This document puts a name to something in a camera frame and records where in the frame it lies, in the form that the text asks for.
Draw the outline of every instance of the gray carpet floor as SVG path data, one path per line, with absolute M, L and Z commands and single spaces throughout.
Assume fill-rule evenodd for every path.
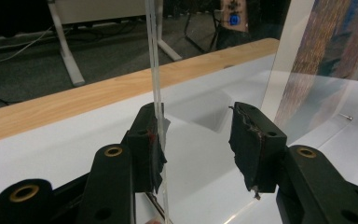
M 163 21 L 163 40 L 184 59 L 201 55 L 187 40 L 184 29 L 187 16 Z M 188 33 L 207 49 L 213 38 L 213 20 L 209 13 L 193 16 Z M 0 47 L 33 41 L 41 33 L 0 38 Z M 60 54 L 60 44 L 52 32 L 16 57 L 0 62 L 0 98 L 23 102 L 74 88 Z M 69 47 L 86 84 L 119 77 L 150 67 L 146 22 L 142 20 L 108 25 L 79 27 L 67 33 Z M 0 60 L 19 49 L 0 51 Z M 159 63 L 172 60 L 159 50 Z M 6 104 L 0 101 L 0 107 Z

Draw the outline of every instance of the white table surface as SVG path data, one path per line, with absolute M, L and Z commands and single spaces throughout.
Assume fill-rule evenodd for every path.
M 282 223 L 274 194 L 261 201 L 247 192 L 235 166 L 228 135 L 235 101 L 260 107 L 273 55 L 230 67 L 162 91 L 166 157 L 173 223 Z M 0 192 L 26 178 L 43 178 L 57 188 L 90 170 L 94 153 L 119 143 L 152 93 L 130 98 L 60 122 L 0 140 Z M 332 118 L 299 144 L 312 146 L 318 133 L 336 133 L 318 146 L 343 176 L 358 185 L 358 111 L 348 123 Z M 138 223 L 155 213 L 137 195 Z

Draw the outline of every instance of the clear acrylic sheet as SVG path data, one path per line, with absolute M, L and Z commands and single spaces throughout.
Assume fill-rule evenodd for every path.
M 206 7 L 194 2 L 179 18 L 157 19 L 157 26 L 162 26 L 162 34 L 155 37 L 157 42 L 172 29 L 182 29 L 164 26 L 168 20 L 178 20 L 184 35 L 170 35 L 166 44 L 179 56 L 194 50 L 205 54 L 197 58 L 200 64 L 194 69 L 210 71 L 191 77 L 193 71 L 175 65 L 185 77 L 180 78 L 177 72 L 165 72 L 168 65 L 159 64 L 154 70 L 154 80 L 160 86 L 155 89 L 157 103 L 164 104 L 164 113 L 158 116 L 171 122 L 166 132 L 168 163 L 163 186 L 169 194 L 158 199 L 169 204 L 173 223 L 281 223 L 274 194 L 264 194 L 258 201 L 246 190 L 228 144 L 232 116 L 228 107 L 238 101 L 261 108 L 289 136 L 288 145 L 307 142 L 318 148 L 342 131 L 358 107 L 358 50 L 350 50 L 358 46 L 358 5 L 356 1 L 341 5 L 321 0 L 305 5 L 293 2 L 290 8 L 281 6 L 283 11 L 288 9 L 287 18 L 284 14 L 281 20 L 284 27 L 264 22 L 256 28 L 246 27 L 244 31 L 252 35 L 251 39 L 243 36 L 243 30 L 240 38 L 242 44 L 256 49 L 267 45 L 263 42 L 266 38 L 280 39 L 282 35 L 277 54 L 255 55 L 248 60 L 249 49 L 241 49 L 243 55 L 237 55 L 234 62 L 224 52 L 238 46 L 224 46 L 230 48 L 217 51 L 227 33 L 215 36 L 214 19 L 224 18 L 224 4 Z M 326 20 L 330 20 L 328 25 L 324 24 Z M 176 49 L 178 41 L 187 42 L 188 48 Z M 321 44 L 324 50 L 317 52 Z M 161 49 L 153 51 L 152 61 L 158 61 L 156 53 L 166 53 Z M 206 62 L 216 57 L 224 65 L 213 70 Z

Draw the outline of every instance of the transparent plastic panel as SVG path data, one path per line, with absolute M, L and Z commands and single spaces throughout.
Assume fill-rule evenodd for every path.
M 155 99 L 170 121 L 161 127 L 168 129 L 168 163 L 158 201 L 169 207 L 172 223 L 256 218 L 249 212 L 259 203 L 247 192 L 228 144 L 229 107 L 235 102 L 262 105 L 288 5 L 278 4 L 274 16 L 262 13 L 271 7 L 241 0 L 155 1 L 152 44 L 158 51 L 152 57 L 156 52 L 158 57 L 152 61 L 159 63 L 155 76 L 160 86 Z M 263 204 L 275 205 L 268 197 Z M 273 214 L 280 220 L 277 209 Z
M 358 108 L 357 1 L 158 2 L 171 221 L 282 223 L 276 195 L 258 201 L 243 183 L 229 107 L 261 108 L 288 145 L 340 133 Z
M 357 107 L 358 1 L 293 2 L 263 110 L 293 144 L 326 122 L 342 128 Z

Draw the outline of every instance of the desk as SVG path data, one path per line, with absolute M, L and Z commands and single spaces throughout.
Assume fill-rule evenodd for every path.
M 265 39 L 160 67 L 165 87 L 275 53 L 279 42 Z M 28 102 L 0 108 L 0 139 L 152 91 L 151 71 L 115 77 Z
M 217 124 L 206 126 L 193 116 L 208 113 L 204 106 L 214 107 L 211 100 L 224 105 L 244 99 L 260 106 L 277 45 L 267 39 L 161 66 L 166 117 L 172 122 L 166 167 L 173 222 L 281 222 L 275 195 L 264 194 L 258 202 L 245 190 L 227 143 L 229 119 L 213 117 Z M 95 151 L 119 142 L 140 105 L 153 100 L 150 76 L 144 70 L 0 109 L 0 191 L 31 177 L 57 188 L 88 172 Z M 336 129 L 336 135 L 320 150 L 347 180 L 358 184 L 358 116 L 354 117 L 341 127 L 337 125 L 344 118 L 328 120 L 321 128 Z M 311 140 L 296 143 L 312 146 Z M 137 216 L 139 223 L 153 216 L 141 195 Z
M 109 0 L 48 0 L 48 9 L 50 10 L 51 18 L 53 19 L 58 38 L 60 39 L 62 59 L 74 86 L 84 85 L 85 80 L 66 42 L 62 29 L 63 24 L 101 21 L 145 14 L 147 16 L 148 13 L 154 15 L 153 12 L 156 10 L 157 16 L 156 18 L 152 18 L 152 20 L 156 20 L 157 23 L 158 46 L 174 61 L 182 60 L 182 57 L 162 40 L 163 1 L 158 0 L 155 6 L 153 4 L 154 1 L 145 4 L 144 0 L 131 0 L 130 2 Z

